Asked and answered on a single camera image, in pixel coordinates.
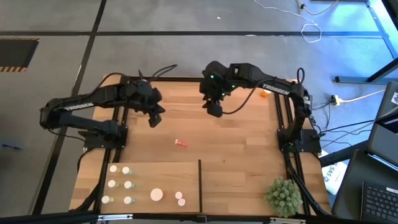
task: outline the black floor mat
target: black floor mat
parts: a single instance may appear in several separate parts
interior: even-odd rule
[[[0,72],[24,72],[39,38],[0,38]]]

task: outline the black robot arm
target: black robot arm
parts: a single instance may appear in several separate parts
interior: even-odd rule
[[[79,134],[86,138],[85,147],[88,148],[124,146],[127,127],[119,126],[117,121],[95,121],[74,116],[72,111],[94,106],[123,106],[149,114],[149,125],[155,127],[162,120],[159,114],[165,112],[158,105],[162,95],[145,80],[133,81],[132,77],[127,79],[125,83],[98,87],[89,94],[50,100],[40,109],[41,127],[49,130],[64,126],[84,129],[86,131],[80,131]]]
[[[203,75],[205,78],[200,83],[200,93],[204,94],[203,100],[206,101],[203,107],[207,109],[208,114],[218,118],[223,114],[231,114],[223,111],[220,101],[224,100],[225,96],[231,95],[231,92],[237,87],[263,88],[292,99],[295,118],[289,125],[287,133],[279,138],[280,150],[284,156],[287,172],[300,187],[303,196],[308,199],[315,213],[328,215],[312,197],[290,161],[289,152],[295,151],[293,148],[295,148],[296,142],[302,140],[305,118],[311,115],[311,97],[299,80],[296,83],[272,77],[249,63],[234,63],[226,68],[219,62],[211,62],[203,71]]]

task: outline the small white cylinder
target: small white cylinder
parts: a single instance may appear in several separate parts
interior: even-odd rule
[[[109,182],[108,182],[108,187],[119,187],[119,183],[116,183],[116,181],[114,181],[114,180],[110,180]]]
[[[134,198],[127,196],[124,198],[123,201],[126,205],[128,205],[128,204],[134,203]]]
[[[126,181],[126,182],[124,183],[124,188],[126,188],[126,189],[133,189],[135,186],[136,186],[136,185],[133,184],[131,181]]]
[[[106,204],[106,203],[113,202],[113,198],[105,195],[102,197],[101,201],[102,201],[102,203]]]
[[[111,165],[111,167],[109,168],[109,171],[115,173],[115,172],[120,172],[120,170],[118,169],[117,166],[115,165]]]
[[[179,199],[178,200],[178,205],[181,206],[181,207],[184,206],[185,205],[185,199],[184,198]]]
[[[128,167],[123,167],[122,172],[123,174],[132,174],[132,170]]]
[[[181,192],[175,193],[175,198],[176,199],[181,199],[182,198],[182,193]]]
[[[150,198],[155,202],[160,201],[162,197],[163,197],[163,191],[160,189],[154,189],[150,192]]]

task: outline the gray floor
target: gray floor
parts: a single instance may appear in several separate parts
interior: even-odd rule
[[[299,13],[293,0],[259,1]],[[0,30],[89,31],[100,2],[0,0]],[[329,2],[304,2],[312,11],[329,5]],[[387,16],[379,8],[380,18],[386,20]],[[323,31],[377,31],[362,2],[339,2],[337,7],[320,16],[308,16],[304,12],[302,15],[319,23]],[[302,24],[298,17],[263,9],[251,0],[200,3],[194,0],[109,0],[99,30],[298,31]],[[387,22],[386,27],[391,37],[397,36],[391,23]],[[29,211],[54,140],[54,136],[38,124],[39,108],[51,98],[70,94],[87,41],[87,37],[43,37],[27,72],[0,73],[0,136],[25,145],[21,151],[0,150],[2,217],[25,215]],[[336,75],[369,76],[392,57],[379,37],[323,37],[315,44],[305,43],[301,37],[97,37],[80,93],[92,90],[101,77],[110,72],[137,75],[137,70],[141,69],[144,74],[151,74],[173,63],[179,66],[168,75],[199,77],[212,60],[225,65],[250,62],[281,78],[295,78],[297,68],[303,67],[307,75],[304,85],[318,104],[326,102],[330,95],[350,99],[383,89],[382,85],[336,84],[331,79]],[[373,119],[381,98],[382,94],[378,94],[339,107],[332,106],[329,128]],[[92,111],[78,114],[90,117]],[[321,128],[326,126],[327,112],[327,108],[314,111]],[[354,144],[366,139],[368,134],[347,136],[341,141]],[[330,133],[325,139],[338,136],[340,134]],[[346,146],[331,144],[325,150],[333,152]],[[68,209],[81,149],[81,142],[65,140],[45,213]]]

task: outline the green succulent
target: green succulent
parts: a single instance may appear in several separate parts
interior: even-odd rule
[[[282,177],[274,181],[264,198],[278,216],[284,218],[298,213],[300,205],[303,204],[299,187],[291,180],[284,180]]]

